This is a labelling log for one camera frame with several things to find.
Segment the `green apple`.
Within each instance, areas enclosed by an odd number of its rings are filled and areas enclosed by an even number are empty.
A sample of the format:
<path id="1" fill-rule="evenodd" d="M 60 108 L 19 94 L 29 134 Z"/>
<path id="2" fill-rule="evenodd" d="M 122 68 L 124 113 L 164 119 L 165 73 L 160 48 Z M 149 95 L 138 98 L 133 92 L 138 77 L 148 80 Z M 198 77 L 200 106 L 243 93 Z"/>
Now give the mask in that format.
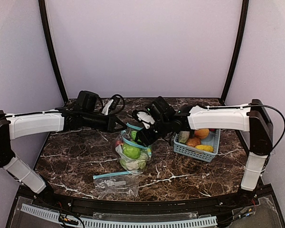
<path id="1" fill-rule="evenodd" d="M 135 146 L 124 144 L 122 149 L 123 154 L 130 159 L 138 159 L 141 155 L 141 149 Z"/>

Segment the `orange brown potato toy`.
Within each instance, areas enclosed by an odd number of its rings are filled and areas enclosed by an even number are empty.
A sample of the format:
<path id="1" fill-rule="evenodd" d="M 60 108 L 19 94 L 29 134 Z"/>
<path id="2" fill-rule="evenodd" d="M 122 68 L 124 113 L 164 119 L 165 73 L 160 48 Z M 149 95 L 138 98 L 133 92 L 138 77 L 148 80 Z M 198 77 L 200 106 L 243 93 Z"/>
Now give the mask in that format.
<path id="1" fill-rule="evenodd" d="M 186 145 L 190 147 L 196 147 L 198 145 L 201 145 L 201 140 L 198 137 L 189 138 L 186 141 Z"/>

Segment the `white cauliflower toy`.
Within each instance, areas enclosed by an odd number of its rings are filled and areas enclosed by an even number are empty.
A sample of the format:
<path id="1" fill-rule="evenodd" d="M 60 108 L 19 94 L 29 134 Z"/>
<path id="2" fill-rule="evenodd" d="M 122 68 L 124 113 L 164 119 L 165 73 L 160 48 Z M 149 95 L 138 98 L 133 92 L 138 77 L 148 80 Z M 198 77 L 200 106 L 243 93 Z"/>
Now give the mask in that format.
<path id="1" fill-rule="evenodd" d="M 137 159 L 131 159 L 126 156 L 123 156 L 120 159 L 120 164 L 127 171 L 143 172 L 148 159 L 149 157 L 147 156 L 147 154 L 144 153 L 142 153 Z"/>

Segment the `light blue plastic basket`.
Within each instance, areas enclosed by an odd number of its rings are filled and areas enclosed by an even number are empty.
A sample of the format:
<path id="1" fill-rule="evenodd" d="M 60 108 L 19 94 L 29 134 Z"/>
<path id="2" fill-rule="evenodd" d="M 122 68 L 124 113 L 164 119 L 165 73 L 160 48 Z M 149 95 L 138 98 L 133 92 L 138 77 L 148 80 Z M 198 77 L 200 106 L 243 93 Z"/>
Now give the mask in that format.
<path id="1" fill-rule="evenodd" d="M 215 131 L 210 131 L 207 138 L 201 140 L 201 145 L 212 147 L 213 151 L 209 152 L 203 149 L 198 149 L 197 147 L 192 147 L 183 143 L 178 142 L 178 135 L 174 137 L 173 151 L 181 155 L 185 155 L 196 160 L 211 162 L 219 151 L 219 142 L 220 142 L 221 130 L 215 129 Z"/>

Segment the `right black frame post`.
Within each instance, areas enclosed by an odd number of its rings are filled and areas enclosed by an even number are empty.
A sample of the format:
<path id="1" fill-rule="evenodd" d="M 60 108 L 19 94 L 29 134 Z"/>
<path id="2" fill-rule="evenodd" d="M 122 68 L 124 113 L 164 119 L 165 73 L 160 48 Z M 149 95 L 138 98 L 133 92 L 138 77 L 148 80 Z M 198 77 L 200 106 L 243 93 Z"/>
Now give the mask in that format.
<path id="1" fill-rule="evenodd" d="M 235 45 L 233 49 L 232 58 L 230 61 L 228 74 L 225 80 L 225 84 L 223 87 L 223 91 L 220 97 L 221 104 L 224 104 L 226 101 L 226 98 L 228 96 L 229 89 L 231 87 L 232 79 L 236 70 L 238 57 L 242 45 L 242 40 L 245 32 L 245 26 L 247 21 L 247 15 L 248 15 L 248 7 L 249 7 L 249 0 L 242 0 L 242 6 L 241 6 L 241 12 L 239 17 L 239 24 L 238 24 L 238 30 L 237 30 L 237 36 L 235 40 Z"/>

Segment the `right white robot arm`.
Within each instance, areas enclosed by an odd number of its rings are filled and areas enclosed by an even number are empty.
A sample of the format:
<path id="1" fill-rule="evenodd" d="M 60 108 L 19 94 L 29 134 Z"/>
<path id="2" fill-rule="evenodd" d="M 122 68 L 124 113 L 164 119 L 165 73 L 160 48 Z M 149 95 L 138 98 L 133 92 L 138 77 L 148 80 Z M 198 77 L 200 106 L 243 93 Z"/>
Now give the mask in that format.
<path id="1" fill-rule="evenodd" d="M 170 133 L 200 129 L 231 129 L 250 134 L 250 149 L 240 188 L 254 191 L 266 162 L 277 143 L 273 142 L 273 123 L 267 109 L 258 99 L 233 106 L 182 106 L 178 110 L 159 96 L 143 110 L 134 110 L 132 117 L 143 123 L 135 142 L 152 145 Z"/>

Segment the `dark red pomegranate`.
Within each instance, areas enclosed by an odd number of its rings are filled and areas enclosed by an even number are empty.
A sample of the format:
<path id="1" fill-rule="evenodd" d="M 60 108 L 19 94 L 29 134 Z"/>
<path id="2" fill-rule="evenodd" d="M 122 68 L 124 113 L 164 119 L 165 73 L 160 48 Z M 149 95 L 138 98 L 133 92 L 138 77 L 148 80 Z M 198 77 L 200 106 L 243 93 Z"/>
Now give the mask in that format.
<path id="1" fill-rule="evenodd" d="M 115 141 L 115 147 L 118 147 L 118 146 L 123 146 L 123 141 L 121 141 L 121 140 L 117 140 L 117 141 Z"/>

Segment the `green bumpy cucumber toy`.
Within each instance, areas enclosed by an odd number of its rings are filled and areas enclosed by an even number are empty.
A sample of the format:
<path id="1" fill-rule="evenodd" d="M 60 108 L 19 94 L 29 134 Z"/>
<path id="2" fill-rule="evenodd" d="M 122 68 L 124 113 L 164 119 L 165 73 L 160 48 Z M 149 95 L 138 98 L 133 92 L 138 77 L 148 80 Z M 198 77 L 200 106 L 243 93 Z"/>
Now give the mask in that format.
<path id="1" fill-rule="evenodd" d="M 142 145 L 142 142 L 139 139 L 139 137 L 137 136 L 137 133 L 138 132 L 136 130 L 131 131 L 130 135 L 131 135 L 132 142 L 135 143 L 135 144 Z"/>

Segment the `yellow lemon toy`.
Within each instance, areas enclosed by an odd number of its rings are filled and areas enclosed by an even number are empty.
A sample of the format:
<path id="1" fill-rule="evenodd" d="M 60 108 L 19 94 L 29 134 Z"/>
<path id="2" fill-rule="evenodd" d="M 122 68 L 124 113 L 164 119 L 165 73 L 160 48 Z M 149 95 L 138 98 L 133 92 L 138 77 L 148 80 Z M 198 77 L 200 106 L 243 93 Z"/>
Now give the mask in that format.
<path id="1" fill-rule="evenodd" d="M 214 148 L 211 145 L 197 145 L 195 148 L 206 152 L 214 152 Z"/>

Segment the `black frame post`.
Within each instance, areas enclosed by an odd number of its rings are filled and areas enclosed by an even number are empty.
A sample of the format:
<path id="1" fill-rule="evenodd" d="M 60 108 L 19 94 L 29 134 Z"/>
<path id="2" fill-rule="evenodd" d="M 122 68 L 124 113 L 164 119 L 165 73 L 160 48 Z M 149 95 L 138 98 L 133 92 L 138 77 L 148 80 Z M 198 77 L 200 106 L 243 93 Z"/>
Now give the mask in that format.
<path id="1" fill-rule="evenodd" d="M 232 79 L 236 70 L 238 57 L 242 45 L 242 40 L 245 32 L 245 26 L 247 21 L 247 15 L 248 15 L 248 7 L 249 7 L 249 0 L 242 0 L 242 6 L 241 6 L 241 12 L 239 17 L 239 24 L 238 24 L 238 30 L 237 30 L 237 36 L 235 40 L 235 45 L 233 49 L 232 58 L 230 61 L 228 74 L 225 80 L 225 84 L 223 87 L 223 91 L 220 97 L 221 104 L 224 104 L 226 101 L 226 98 L 228 96 L 229 89 L 231 87 Z"/>
<path id="2" fill-rule="evenodd" d="M 54 44 L 53 44 L 49 20 L 48 20 L 46 1 L 45 0 L 39 0 L 38 6 L 39 6 L 39 12 L 40 12 L 40 18 L 41 18 L 43 33 L 44 33 L 44 37 L 45 37 L 45 41 L 46 41 L 47 51 L 48 51 L 50 62 L 51 62 L 52 69 L 54 72 L 55 80 L 56 80 L 57 86 L 59 88 L 59 92 L 60 92 L 60 95 L 62 97 L 63 102 L 67 103 L 68 102 L 68 96 L 67 96 L 67 92 L 66 92 L 66 89 L 65 89 L 65 86 L 63 83 L 63 79 L 62 79 L 61 72 L 60 72 L 59 65 L 58 65 L 58 61 L 57 61 L 57 56 L 56 56 L 55 49 L 54 49 Z"/>

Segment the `orange fruit toy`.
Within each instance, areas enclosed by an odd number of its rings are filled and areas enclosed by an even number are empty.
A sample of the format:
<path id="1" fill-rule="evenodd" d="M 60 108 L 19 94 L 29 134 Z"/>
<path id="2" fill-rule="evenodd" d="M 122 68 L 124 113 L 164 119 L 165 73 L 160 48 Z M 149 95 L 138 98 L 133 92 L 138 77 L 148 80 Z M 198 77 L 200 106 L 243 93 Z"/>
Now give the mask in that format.
<path id="1" fill-rule="evenodd" d="M 208 128 L 204 128 L 204 129 L 198 129 L 194 131 L 194 135 L 195 137 L 202 139 L 205 139 L 208 137 L 209 135 L 209 129 Z"/>

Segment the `clear zip bag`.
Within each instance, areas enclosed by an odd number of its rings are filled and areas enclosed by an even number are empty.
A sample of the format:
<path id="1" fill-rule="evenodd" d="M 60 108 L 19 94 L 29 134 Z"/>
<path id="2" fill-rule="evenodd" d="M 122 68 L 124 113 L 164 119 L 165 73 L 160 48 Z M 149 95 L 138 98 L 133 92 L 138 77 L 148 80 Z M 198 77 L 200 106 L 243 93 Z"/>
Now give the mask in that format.
<path id="1" fill-rule="evenodd" d="M 127 128 L 122 130 L 112 143 L 112 150 L 119 157 L 120 165 L 133 175 L 142 174 L 147 162 L 152 157 L 152 147 L 144 147 L 134 141 L 141 127 L 126 124 Z"/>
<path id="2" fill-rule="evenodd" d="M 95 191 L 101 199 L 109 195 L 138 197 L 138 176 L 128 171 L 95 175 L 93 182 Z"/>

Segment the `white green cabbage toy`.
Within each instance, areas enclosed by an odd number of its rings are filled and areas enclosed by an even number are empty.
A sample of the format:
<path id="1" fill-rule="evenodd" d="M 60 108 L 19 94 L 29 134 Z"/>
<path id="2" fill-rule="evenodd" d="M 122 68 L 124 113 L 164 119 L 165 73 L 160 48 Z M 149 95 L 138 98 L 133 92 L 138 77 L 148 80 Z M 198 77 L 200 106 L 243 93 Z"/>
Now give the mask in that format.
<path id="1" fill-rule="evenodd" d="M 190 138 L 190 131 L 181 131 L 178 136 L 178 142 L 185 144 Z"/>

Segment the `left black frame post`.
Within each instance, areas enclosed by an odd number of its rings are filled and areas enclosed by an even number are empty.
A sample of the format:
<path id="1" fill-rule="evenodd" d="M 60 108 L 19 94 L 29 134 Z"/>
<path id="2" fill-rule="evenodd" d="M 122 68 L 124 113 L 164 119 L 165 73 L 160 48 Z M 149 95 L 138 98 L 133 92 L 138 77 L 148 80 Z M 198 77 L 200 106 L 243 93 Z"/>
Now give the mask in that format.
<path id="1" fill-rule="evenodd" d="M 44 33 L 44 37 L 45 37 L 45 41 L 46 41 L 47 51 L 48 51 L 50 62 L 51 62 L 52 69 L 54 72 L 55 80 L 56 80 L 57 86 L 59 88 L 59 92 L 60 92 L 60 95 L 62 97 L 63 102 L 67 103 L 68 102 L 68 96 L 67 96 L 67 92 L 66 92 L 66 89 L 65 89 L 65 86 L 63 83 L 63 79 L 62 79 L 61 72 L 60 72 L 59 65 L 58 65 L 58 61 L 57 61 L 57 56 L 56 56 L 55 49 L 54 49 L 54 44 L 53 44 L 49 20 L 48 20 L 46 1 L 45 0 L 39 0 L 38 6 L 39 6 L 39 12 L 40 12 L 40 18 L 41 18 L 43 33 Z"/>

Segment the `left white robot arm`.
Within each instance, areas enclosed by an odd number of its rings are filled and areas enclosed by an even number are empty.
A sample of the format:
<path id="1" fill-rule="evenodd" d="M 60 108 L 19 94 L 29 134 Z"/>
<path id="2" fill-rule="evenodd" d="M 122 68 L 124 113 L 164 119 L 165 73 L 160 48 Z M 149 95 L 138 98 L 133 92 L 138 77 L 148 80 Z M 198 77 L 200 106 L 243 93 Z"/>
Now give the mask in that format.
<path id="1" fill-rule="evenodd" d="M 75 101 L 48 111 L 7 114 L 0 110 L 0 168 L 37 195 L 50 193 L 50 184 L 14 152 L 11 142 L 83 127 L 115 133 L 126 129 L 117 116 L 124 108 L 125 99 L 119 94 L 103 103 L 98 94 L 80 91 Z"/>

